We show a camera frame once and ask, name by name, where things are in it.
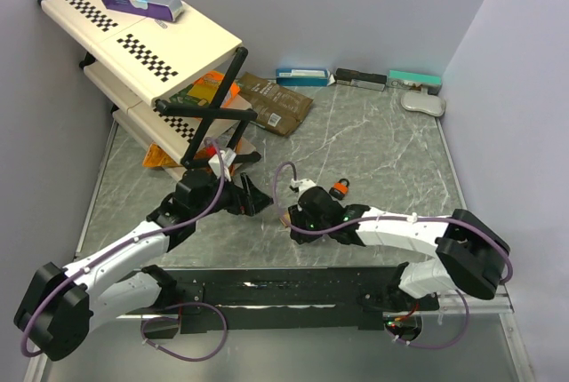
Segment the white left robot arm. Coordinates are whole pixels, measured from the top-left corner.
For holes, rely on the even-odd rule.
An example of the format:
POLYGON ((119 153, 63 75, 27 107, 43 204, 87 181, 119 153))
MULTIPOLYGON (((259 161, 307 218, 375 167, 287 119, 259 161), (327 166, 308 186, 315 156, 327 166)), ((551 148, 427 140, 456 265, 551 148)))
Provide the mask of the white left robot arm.
POLYGON ((202 218, 218 211, 251 217, 273 203, 246 174, 240 179, 237 185, 227 175, 188 171, 129 234, 64 267, 39 267, 14 316, 21 353, 58 361, 119 315, 149 307, 170 310, 176 282, 149 261, 182 244, 202 218))

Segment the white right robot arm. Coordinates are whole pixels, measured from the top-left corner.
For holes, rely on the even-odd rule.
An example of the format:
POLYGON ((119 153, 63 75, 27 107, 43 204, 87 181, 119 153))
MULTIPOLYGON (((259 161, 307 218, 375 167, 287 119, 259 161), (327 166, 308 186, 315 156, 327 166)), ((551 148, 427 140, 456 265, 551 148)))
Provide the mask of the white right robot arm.
POLYGON ((287 210, 291 238, 311 243, 327 235, 337 243, 382 246, 427 256, 406 264, 389 286, 390 303, 410 308, 419 298, 446 290, 491 300, 510 273, 510 247, 472 212, 420 217, 365 204, 341 205, 309 179, 293 182, 298 201, 287 210))

